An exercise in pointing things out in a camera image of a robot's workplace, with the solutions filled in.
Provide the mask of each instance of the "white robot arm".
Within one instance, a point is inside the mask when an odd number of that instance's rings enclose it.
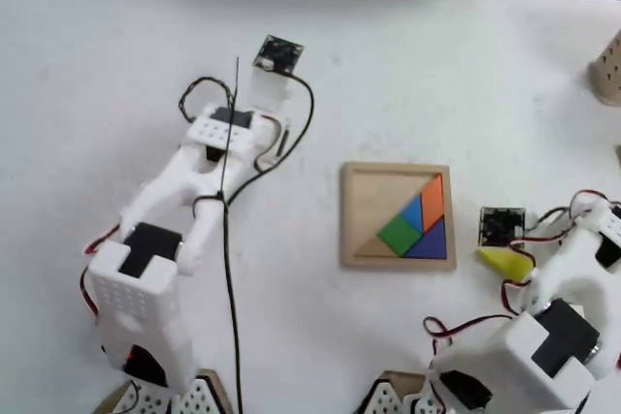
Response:
[[[619,359],[620,259],[621,209],[598,200],[534,269],[517,317],[439,352],[430,376],[441,397],[458,413],[576,409]]]
[[[278,125],[258,111],[234,111],[231,117],[230,109],[207,105],[166,168],[122,213],[119,241],[106,240],[88,267],[112,366],[178,393],[198,369],[180,314],[178,275],[196,270],[206,241],[222,224],[223,203],[193,204],[220,190],[231,118],[222,191],[241,185],[255,157],[276,141]],[[185,238],[145,223],[181,206],[195,213]]]

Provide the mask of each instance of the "blue triangle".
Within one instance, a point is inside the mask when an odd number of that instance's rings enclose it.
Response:
[[[406,219],[410,225],[418,233],[423,233],[423,210],[420,202],[420,194],[416,196],[401,211],[401,216]]]
[[[446,234],[444,218],[441,218],[431,230],[412,246],[404,257],[418,259],[446,259]]]

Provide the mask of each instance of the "orange triangle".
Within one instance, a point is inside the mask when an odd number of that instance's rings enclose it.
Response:
[[[356,251],[362,257],[398,257],[388,245],[378,237],[372,237]]]
[[[444,215],[442,176],[436,176],[420,192],[423,205],[423,233],[427,233]]]

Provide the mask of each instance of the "circuit board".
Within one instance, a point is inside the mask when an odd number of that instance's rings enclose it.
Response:
[[[478,245],[506,247],[524,236],[524,208],[483,207],[478,225]]]
[[[280,74],[290,75],[302,55],[303,46],[284,39],[268,36],[254,59],[254,66]]]

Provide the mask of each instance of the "wooden tray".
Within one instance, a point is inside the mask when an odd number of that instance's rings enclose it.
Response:
[[[377,233],[438,175],[441,176],[445,259],[395,257],[394,252],[386,253],[385,244],[376,239]],[[344,266],[414,271],[456,269],[448,167],[347,162],[343,164],[342,176]]]

